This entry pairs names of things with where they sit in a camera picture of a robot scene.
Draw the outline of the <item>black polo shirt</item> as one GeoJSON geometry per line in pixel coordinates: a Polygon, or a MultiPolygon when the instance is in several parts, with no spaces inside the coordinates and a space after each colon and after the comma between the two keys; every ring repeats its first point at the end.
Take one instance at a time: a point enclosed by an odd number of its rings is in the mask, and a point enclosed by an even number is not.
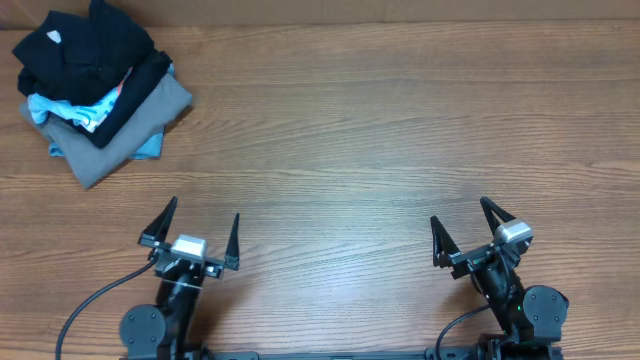
{"type": "Polygon", "coordinates": [[[92,105],[153,49],[146,30],[104,1],[91,2],[86,17],[50,11],[12,50],[23,65],[17,89],[92,105]]]}

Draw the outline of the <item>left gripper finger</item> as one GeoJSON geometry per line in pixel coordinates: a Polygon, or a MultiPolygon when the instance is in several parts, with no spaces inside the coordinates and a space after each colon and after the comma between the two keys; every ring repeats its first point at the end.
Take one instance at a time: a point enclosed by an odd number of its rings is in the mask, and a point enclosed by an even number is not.
{"type": "Polygon", "coordinates": [[[237,213],[234,217],[234,222],[230,232],[227,248],[225,251],[226,261],[238,261],[239,260],[239,220],[240,214],[237,213]]]}
{"type": "Polygon", "coordinates": [[[178,198],[173,196],[164,210],[142,231],[140,235],[141,244],[165,242],[177,204],[178,198]]]}

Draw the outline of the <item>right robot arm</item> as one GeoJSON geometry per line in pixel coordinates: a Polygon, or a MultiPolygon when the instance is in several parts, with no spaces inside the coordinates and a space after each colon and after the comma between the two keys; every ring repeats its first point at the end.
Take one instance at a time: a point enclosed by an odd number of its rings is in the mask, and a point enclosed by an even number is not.
{"type": "Polygon", "coordinates": [[[455,279],[469,276],[486,304],[451,321],[438,335],[433,354],[445,359],[445,335],[456,325],[490,310],[501,328],[497,335],[483,334],[460,359],[561,359],[562,326],[569,300],[558,290],[544,285],[524,287],[516,267],[531,246],[530,225],[483,197],[480,204],[491,231],[488,244],[462,252],[437,216],[430,218],[433,265],[451,269],[455,279]]]}

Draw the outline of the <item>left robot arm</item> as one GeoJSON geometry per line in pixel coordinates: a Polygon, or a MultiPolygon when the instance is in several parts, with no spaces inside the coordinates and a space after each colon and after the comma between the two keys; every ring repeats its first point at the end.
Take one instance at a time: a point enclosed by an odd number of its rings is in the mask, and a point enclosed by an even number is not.
{"type": "Polygon", "coordinates": [[[153,304],[137,305],[121,320],[119,335],[132,360],[211,359],[204,344],[188,342],[197,300],[205,279],[239,269],[240,216],[234,217],[224,257],[216,259],[207,255],[205,239],[181,234],[173,243],[165,241],[177,204],[172,198],[138,240],[151,249],[150,266],[160,285],[153,304]]]}

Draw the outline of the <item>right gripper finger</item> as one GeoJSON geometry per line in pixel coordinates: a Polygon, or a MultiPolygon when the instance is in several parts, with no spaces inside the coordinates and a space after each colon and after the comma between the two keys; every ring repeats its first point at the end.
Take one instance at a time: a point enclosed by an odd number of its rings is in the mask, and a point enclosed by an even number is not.
{"type": "Polygon", "coordinates": [[[493,235],[500,232],[500,227],[502,225],[516,219],[515,216],[502,209],[489,197],[483,196],[480,199],[480,205],[493,235]]]}
{"type": "Polygon", "coordinates": [[[452,258],[460,255],[460,250],[437,216],[430,218],[433,238],[433,265],[451,266],[452,258]]]}

